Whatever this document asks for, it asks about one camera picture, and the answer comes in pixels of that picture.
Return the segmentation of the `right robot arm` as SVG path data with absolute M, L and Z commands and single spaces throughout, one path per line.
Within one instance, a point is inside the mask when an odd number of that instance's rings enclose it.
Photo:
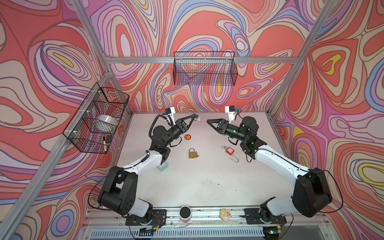
M 239 141 L 246 156 L 274 169 L 294 187 L 290 195 L 272 197 L 261 204 L 261 221 L 267 223 L 274 217 L 293 213 L 311 218 L 333 201 L 325 172 L 304 167 L 272 149 L 258 137 L 255 118 L 244 117 L 238 127 L 225 119 L 209 119 L 207 123 L 217 133 Z

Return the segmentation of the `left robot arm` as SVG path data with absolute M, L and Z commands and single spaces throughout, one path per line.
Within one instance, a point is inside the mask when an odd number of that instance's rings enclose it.
M 171 143 L 186 133 L 199 116 L 191 114 L 177 120 L 157 115 L 149 129 L 151 145 L 146 154 L 125 167 L 112 167 L 103 183 L 97 202 L 121 216 L 151 218 L 153 205 L 137 198 L 139 178 L 165 163 Z

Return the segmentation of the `small black padlock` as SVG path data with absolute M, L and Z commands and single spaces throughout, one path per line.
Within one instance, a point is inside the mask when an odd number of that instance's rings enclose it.
M 193 121 L 200 122 L 201 118 L 194 112 L 194 110 L 189 109 L 188 113 L 193 116 Z

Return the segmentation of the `brass padlock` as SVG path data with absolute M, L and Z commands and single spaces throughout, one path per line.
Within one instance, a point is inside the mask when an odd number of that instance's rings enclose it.
M 189 159 L 195 159 L 199 157 L 199 154 L 195 151 L 194 148 L 190 148 L 188 154 L 189 154 Z

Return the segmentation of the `red padlock with keys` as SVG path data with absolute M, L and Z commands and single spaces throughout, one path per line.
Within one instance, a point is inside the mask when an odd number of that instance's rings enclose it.
M 226 146 L 221 146 L 222 149 L 224 149 L 226 151 L 226 153 L 229 155 L 229 159 L 231 161 L 233 161 L 234 163 L 238 163 L 239 162 L 239 158 L 237 158 L 234 153 L 235 153 L 235 150 L 230 148 L 230 147 L 226 147 Z

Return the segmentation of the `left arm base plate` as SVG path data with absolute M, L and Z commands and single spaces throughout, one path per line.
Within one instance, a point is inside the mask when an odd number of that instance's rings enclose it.
M 159 227 L 166 224 L 167 210 L 166 209 L 150 209 L 143 217 L 136 215 L 128 215 L 126 226 L 153 226 Z

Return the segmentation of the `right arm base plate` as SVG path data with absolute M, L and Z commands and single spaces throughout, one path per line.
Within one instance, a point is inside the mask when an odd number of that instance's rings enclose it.
M 255 225 L 255 224 L 285 225 L 287 223 L 287 219 L 285 215 L 274 216 L 267 207 L 267 203 L 273 199 L 275 199 L 275 197 L 269 198 L 268 200 L 263 202 L 259 206 L 259 208 L 244 209 L 245 214 L 242 215 L 241 217 L 246 219 L 248 225 Z

